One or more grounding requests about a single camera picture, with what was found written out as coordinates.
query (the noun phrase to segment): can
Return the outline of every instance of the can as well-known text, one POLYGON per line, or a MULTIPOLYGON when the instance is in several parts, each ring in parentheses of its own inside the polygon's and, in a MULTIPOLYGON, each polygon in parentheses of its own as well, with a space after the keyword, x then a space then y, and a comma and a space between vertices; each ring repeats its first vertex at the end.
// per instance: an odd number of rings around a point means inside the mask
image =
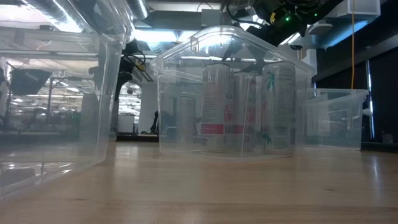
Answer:
POLYGON ((195 103, 196 100, 189 96, 178 98, 177 142, 184 147, 193 144, 193 138, 197 135, 195 103))
POLYGON ((216 63, 203 70, 201 145, 208 152, 226 152, 233 144, 233 72, 216 63))
POLYGON ((251 151, 256 144, 256 77, 234 74, 234 148, 251 151))
POLYGON ((290 154, 295 144, 295 67, 276 62, 262 69, 262 138, 267 152, 290 154))

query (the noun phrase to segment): clear plastic bin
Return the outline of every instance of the clear plastic bin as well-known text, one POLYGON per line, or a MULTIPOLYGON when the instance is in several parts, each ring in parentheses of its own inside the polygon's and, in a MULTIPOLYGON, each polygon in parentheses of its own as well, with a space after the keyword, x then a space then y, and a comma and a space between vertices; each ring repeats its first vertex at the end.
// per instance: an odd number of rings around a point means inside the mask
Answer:
POLYGON ((24 3, 0 7, 0 201, 104 160, 133 31, 125 0, 24 3))
POLYGON ((362 107, 367 95, 367 90, 299 90, 297 147, 360 150, 362 107))
POLYGON ((313 69, 230 26, 211 27, 151 61, 162 152, 222 159, 291 155, 295 93, 313 69))

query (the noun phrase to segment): black equipment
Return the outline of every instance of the black equipment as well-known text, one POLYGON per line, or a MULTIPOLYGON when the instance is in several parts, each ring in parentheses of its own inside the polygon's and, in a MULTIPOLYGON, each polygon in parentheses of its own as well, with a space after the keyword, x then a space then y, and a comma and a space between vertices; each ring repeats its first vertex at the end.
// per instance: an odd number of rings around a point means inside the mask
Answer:
POLYGON ((157 118, 159 117, 159 113, 156 111, 155 112, 155 117, 154 117, 154 122, 152 123, 152 126, 150 127, 150 133, 147 133, 146 131, 141 132, 141 134, 156 134, 159 135, 159 123, 157 122, 157 118))
POLYGON ((24 96, 37 94, 52 73, 39 69, 14 69, 11 74, 12 94, 24 96))
POLYGON ((286 38, 298 32, 302 37, 307 25, 314 24, 324 18, 343 0, 255 0, 253 8, 260 19, 269 25, 253 21, 242 21, 231 14, 229 4, 228 15, 235 21, 259 25, 251 26, 247 31, 266 42, 278 46, 286 38))

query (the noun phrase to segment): red label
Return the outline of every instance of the red label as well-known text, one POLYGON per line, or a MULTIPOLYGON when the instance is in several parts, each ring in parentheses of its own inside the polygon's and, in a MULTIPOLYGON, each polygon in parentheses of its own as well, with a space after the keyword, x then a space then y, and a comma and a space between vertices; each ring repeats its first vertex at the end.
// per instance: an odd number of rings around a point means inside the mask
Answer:
POLYGON ((233 120, 233 106, 225 105, 224 121, 232 121, 232 120, 233 120))
POLYGON ((248 123, 254 123, 256 121, 256 108, 251 106, 246 111, 246 121, 248 123))
POLYGON ((201 126, 202 134, 224 134, 223 124, 203 124, 201 126))
POLYGON ((243 125, 234 125, 234 134, 242 134, 243 133, 243 125))

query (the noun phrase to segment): wooden tabletop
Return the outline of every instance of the wooden tabletop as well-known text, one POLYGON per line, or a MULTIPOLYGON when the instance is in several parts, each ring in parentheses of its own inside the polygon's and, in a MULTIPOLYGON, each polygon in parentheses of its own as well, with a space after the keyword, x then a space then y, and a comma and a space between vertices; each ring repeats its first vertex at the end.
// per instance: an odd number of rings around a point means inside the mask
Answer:
POLYGON ((220 162, 122 142, 0 206, 0 223, 398 223, 398 155, 317 149, 220 162))

